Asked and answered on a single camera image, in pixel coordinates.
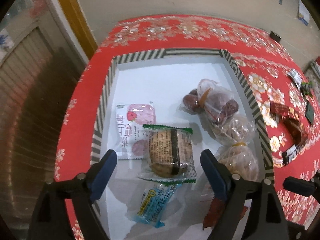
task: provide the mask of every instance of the red floral tablecloth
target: red floral tablecloth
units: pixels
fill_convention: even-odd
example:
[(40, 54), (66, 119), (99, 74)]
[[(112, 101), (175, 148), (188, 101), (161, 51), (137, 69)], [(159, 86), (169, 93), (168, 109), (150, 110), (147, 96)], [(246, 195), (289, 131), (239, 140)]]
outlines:
[[(92, 132), (101, 89), (114, 56), (160, 48), (226, 49), (247, 78), (263, 115), (270, 138), (274, 163), (275, 188), (288, 220), (305, 224), (314, 214), (317, 202), (285, 191), (284, 179), (294, 176), (311, 179), (319, 168), (320, 111), (315, 110), (314, 125), (304, 117), (306, 101), (291, 83), (286, 72), (294, 68), (306, 81), (300, 68), (285, 49), (269, 38), (268, 33), (239, 23), (200, 16), (159, 15), (120, 22), (98, 48), (87, 65), (65, 114), (58, 143), (55, 179), (66, 180), (90, 167)], [(284, 125), (271, 118), (270, 101), (295, 108), (309, 132), (309, 140), (296, 159), (283, 166), (281, 152), (292, 146)], [(82, 239), (70, 201), (67, 208), (77, 239)]]

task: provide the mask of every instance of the pink snack package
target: pink snack package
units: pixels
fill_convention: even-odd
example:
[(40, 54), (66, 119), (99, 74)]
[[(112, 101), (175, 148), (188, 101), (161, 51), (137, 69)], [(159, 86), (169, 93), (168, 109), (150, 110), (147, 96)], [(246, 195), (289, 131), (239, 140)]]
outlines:
[(142, 125), (155, 123), (156, 114), (152, 104), (117, 105), (116, 125), (120, 136), (116, 148), (118, 159), (142, 159), (149, 135)]

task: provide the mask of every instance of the yellow label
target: yellow label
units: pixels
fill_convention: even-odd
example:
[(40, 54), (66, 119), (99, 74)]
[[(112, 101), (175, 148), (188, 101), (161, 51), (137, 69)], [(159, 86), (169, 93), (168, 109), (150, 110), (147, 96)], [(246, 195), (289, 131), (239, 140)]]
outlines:
[(233, 145), (233, 147), (237, 147), (237, 146), (247, 146), (245, 143), (235, 143)]
[(150, 202), (150, 199), (152, 197), (154, 197), (155, 195), (157, 195), (157, 192), (154, 189), (149, 190), (148, 195), (146, 196), (146, 198), (144, 199), (144, 201), (141, 204), (140, 210), (138, 212), (138, 216), (141, 216), (142, 213), (144, 212), (144, 210), (146, 209), (146, 206), (148, 205), (148, 203)]

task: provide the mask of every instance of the striped box border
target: striped box border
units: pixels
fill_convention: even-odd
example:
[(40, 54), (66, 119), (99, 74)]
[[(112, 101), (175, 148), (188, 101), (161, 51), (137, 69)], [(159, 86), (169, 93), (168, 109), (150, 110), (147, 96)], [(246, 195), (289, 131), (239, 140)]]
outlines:
[[(91, 144), (91, 154), (90, 154), (90, 165), (99, 162), (100, 160), (100, 150), (102, 142), (102, 131), (103, 131), (103, 122), (106, 114), (106, 108), (108, 105), (108, 98), (110, 95), (110, 89), (116, 74), (116, 68), (118, 64), (149, 60), (149, 59), (159, 59), (159, 58), (168, 58), (168, 57), (203, 57), (203, 56), (220, 56), (225, 58), (229, 63), (230, 67), (234, 71), (236, 77), (241, 84), (243, 91), (248, 99), (252, 114), (256, 123), (256, 127), (259, 134), (260, 144), (263, 154), (263, 162), (265, 168), (265, 177), (270, 179), (274, 183), (274, 172), (273, 172), (273, 161), (270, 148), (270, 140), (268, 137), (267, 129), (262, 118), (258, 103), (252, 93), (252, 90), (247, 83), (245, 76), (242, 71), (236, 64), (232, 55), (223, 49), (181, 49), (181, 48), (172, 48), (172, 49), (154, 49), (154, 50), (143, 50), (137, 51), (134, 53), (128, 53), (116, 56), (112, 59), (108, 75), (106, 76), (105, 82), (102, 87), (102, 92), (100, 95), (100, 103), (97, 108), (96, 120), (94, 122), (94, 131), (92, 135), (92, 144)], [(96, 209), (96, 213), (100, 215), (100, 209), (97, 202), (93, 204)]]

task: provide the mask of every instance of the dried food in bag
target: dried food in bag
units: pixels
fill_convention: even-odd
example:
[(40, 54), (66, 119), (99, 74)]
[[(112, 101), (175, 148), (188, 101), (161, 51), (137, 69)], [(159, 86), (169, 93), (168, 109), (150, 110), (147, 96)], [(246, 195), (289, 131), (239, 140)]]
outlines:
[(231, 174), (237, 173), (245, 180), (257, 181), (259, 176), (258, 160), (245, 143), (218, 149), (218, 162), (224, 164)]
[(142, 195), (140, 209), (133, 216), (133, 220), (155, 228), (163, 227), (162, 214), (178, 186), (179, 184), (166, 186), (155, 183), (153, 187), (146, 188)]
[(156, 122), (152, 104), (122, 104), (116, 106), (116, 126), (119, 133), (118, 159), (142, 159), (148, 145), (148, 133), (143, 124)]
[(217, 126), (209, 122), (211, 129), (219, 143), (231, 146), (238, 142), (248, 143), (253, 140), (256, 127), (253, 121), (241, 114), (235, 114), (222, 126)]
[(167, 184), (195, 182), (191, 128), (143, 125), (149, 131), (146, 150), (148, 165), (138, 178)]
[(182, 99), (183, 106), (192, 113), (202, 109), (215, 125), (222, 125), (226, 119), (239, 110), (235, 94), (209, 79), (202, 79), (197, 90), (192, 90)]

